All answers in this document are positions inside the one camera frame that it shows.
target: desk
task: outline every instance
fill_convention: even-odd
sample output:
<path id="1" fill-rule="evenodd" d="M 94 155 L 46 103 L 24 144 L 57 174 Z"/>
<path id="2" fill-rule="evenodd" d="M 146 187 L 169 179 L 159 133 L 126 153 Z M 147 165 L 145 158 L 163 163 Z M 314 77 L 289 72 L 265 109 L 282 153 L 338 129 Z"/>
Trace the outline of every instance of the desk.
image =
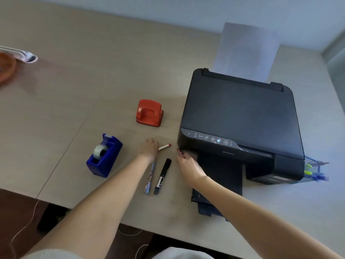
<path id="1" fill-rule="evenodd" d="M 219 34 L 30 0 L 0 0 L 0 22 L 2 45 L 39 57 L 0 88 L 1 188 L 74 207 L 104 181 L 85 165 L 102 133 L 123 142 L 111 174 L 146 137 L 173 144 L 159 153 L 157 170 L 174 158 L 192 72 L 212 68 Z M 319 52 L 281 46 L 269 81 L 292 89 L 304 151 L 330 162 L 323 168 L 330 182 L 267 186 L 245 180 L 243 196 L 345 256 L 345 117 L 326 66 Z M 162 103 L 161 127 L 136 123 L 144 98 Z M 258 258 L 224 218 L 198 214 L 175 162 L 158 196 L 144 195 L 148 173 L 124 224 Z"/>

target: tape dispenser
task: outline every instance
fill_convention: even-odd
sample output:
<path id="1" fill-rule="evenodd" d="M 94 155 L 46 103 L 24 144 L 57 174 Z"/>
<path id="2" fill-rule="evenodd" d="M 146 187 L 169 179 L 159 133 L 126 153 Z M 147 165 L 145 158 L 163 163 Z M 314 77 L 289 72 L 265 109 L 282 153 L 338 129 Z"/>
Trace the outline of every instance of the tape dispenser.
<path id="1" fill-rule="evenodd" d="M 95 175 L 108 177 L 122 145 L 116 137 L 103 134 L 103 141 L 96 146 L 93 154 L 86 162 L 89 170 Z"/>

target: orange bowl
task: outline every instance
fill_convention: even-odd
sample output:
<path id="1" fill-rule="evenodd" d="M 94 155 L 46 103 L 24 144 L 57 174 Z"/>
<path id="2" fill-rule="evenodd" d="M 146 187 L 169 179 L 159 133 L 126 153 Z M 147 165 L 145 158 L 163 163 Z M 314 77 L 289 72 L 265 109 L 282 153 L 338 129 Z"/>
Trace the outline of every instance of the orange bowl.
<path id="1" fill-rule="evenodd" d="M 0 52 L 0 83 L 6 82 L 15 73 L 16 59 L 7 53 Z"/>

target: printer lid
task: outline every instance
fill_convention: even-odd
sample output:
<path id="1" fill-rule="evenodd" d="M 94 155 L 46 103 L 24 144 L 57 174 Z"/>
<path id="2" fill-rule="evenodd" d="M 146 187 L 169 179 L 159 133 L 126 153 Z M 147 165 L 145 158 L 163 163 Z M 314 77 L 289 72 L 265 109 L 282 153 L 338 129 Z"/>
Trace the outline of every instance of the printer lid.
<path id="1" fill-rule="evenodd" d="M 282 84 L 196 69 L 181 128 L 304 160 L 293 94 Z"/>

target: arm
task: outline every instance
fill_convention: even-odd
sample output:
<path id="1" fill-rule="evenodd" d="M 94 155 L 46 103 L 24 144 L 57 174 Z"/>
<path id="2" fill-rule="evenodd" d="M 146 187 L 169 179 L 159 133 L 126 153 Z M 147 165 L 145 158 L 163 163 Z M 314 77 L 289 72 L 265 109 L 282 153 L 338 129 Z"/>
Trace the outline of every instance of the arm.
<path id="1" fill-rule="evenodd" d="M 104 258 L 142 175 L 157 153 L 158 142 L 148 139 L 133 161 L 82 200 L 29 253 L 57 248 L 83 259 Z"/>
<path id="2" fill-rule="evenodd" d="M 264 259 L 342 258 L 305 232 L 209 178 L 188 154 L 177 161 L 187 183 L 205 196 Z"/>

